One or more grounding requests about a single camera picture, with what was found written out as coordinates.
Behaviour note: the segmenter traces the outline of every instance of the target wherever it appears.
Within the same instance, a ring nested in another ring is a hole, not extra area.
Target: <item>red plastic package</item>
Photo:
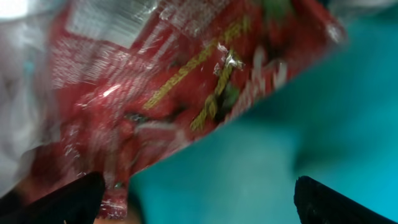
[[[342,40],[314,0],[72,0],[49,32],[59,142],[37,150],[29,200],[87,174],[99,216],[126,216],[130,176],[280,88]]]

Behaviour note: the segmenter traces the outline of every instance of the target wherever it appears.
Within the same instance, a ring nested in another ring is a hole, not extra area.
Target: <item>black object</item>
[[[395,223],[306,176],[296,181],[294,204],[302,224]]]
[[[97,172],[90,173],[27,207],[0,217],[0,223],[93,224],[104,192],[103,176]]]

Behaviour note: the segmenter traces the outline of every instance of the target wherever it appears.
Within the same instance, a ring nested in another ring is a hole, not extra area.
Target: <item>barcode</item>
[[[76,0],[67,31],[107,40],[129,49],[144,28],[157,0]]]

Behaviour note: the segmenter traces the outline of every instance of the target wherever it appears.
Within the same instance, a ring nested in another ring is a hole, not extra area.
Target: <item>teal surface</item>
[[[133,177],[147,223],[300,223],[300,175],[398,221],[398,8],[348,34],[243,117]]]

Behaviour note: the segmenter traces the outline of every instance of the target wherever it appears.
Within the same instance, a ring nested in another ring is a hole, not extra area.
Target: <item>blue background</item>
[[[131,180],[147,223],[300,223],[309,175],[398,221],[398,8],[253,110]]]

